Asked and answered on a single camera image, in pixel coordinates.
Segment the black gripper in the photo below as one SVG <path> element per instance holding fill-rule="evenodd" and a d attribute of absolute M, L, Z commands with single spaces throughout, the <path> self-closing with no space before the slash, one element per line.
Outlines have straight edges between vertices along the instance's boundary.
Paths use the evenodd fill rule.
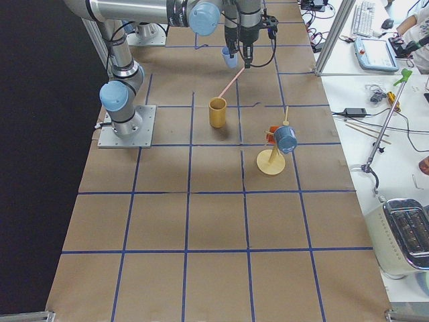
<path fill-rule="evenodd" d="M 236 54 L 239 51 L 239 27 L 224 27 L 225 44 L 230 54 Z"/>
<path fill-rule="evenodd" d="M 239 41 L 243 45 L 245 68 L 251 68 L 253 62 L 253 44 L 259 38 L 259 27 L 240 27 L 239 30 Z"/>

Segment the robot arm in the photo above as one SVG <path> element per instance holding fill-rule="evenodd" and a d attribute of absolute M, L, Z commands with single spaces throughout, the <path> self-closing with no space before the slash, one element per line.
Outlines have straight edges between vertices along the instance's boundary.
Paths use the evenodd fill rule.
<path fill-rule="evenodd" d="M 225 16 L 225 42 L 231 56 L 244 50 L 245 68 L 253 62 L 253 44 L 262 27 L 260 1 L 66 1 L 77 16 L 93 21 L 108 50 L 107 63 L 113 78 L 100 89 L 100 99 L 112 121 L 116 136 L 124 138 L 139 131 L 143 119 L 133 100 L 144 73 L 133 59 L 123 22 L 160 23 L 191 28 L 209 36 Z"/>
<path fill-rule="evenodd" d="M 261 1 L 223 1 L 224 35 L 229 54 L 243 47 L 251 47 L 259 38 Z"/>

